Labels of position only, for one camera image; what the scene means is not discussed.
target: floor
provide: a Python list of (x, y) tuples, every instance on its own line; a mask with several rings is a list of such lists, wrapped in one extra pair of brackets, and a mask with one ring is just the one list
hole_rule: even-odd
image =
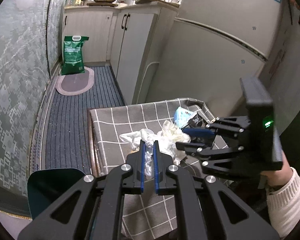
[(90, 174), (87, 108), (124, 106), (110, 66), (91, 67), (93, 87), (76, 96), (55, 91), (46, 138), (45, 168), (77, 168)]

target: green bag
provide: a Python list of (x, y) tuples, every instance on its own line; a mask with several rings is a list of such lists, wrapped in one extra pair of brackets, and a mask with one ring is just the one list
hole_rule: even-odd
[(84, 73), (82, 46), (88, 40), (89, 37), (84, 36), (65, 36), (61, 75)]

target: refrigerator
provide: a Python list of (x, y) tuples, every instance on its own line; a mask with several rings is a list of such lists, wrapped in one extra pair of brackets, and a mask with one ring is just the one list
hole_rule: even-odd
[(216, 116), (240, 103), (239, 78), (262, 71), (282, 18), (283, 0), (182, 0), (147, 102), (205, 101)]

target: knitted sweater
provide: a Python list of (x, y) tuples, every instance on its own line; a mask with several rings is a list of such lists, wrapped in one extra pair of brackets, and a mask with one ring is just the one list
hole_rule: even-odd
[(286, 237), (300, 220), (300, 177), (294, 168), (290, 181), (281, 189), (267, 190), (271, 225), (279, 236)]

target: pan handle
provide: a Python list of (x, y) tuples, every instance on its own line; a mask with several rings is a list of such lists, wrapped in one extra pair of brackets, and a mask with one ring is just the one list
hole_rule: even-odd
[(126, 18), (126, 23), (125, 23), (125, 25), (124, 25), (124, 29), (125, 30), (128, 30), (128, 28), (127, 28), (127, 21), (128, 21), (128, 18), (130, 17), (131, 15), (128, 13), (128, 16), (127, 16), (127, 18)]
[(123, 20), (124, 20), (124, 18), (126, 17), (127, 15), (125, 14), (124, 16), (123, 16), (123, 18), (122, 18), (122, 22), (121, 22), (121, 29), (123, 29), (124, 27), (123, 27)]

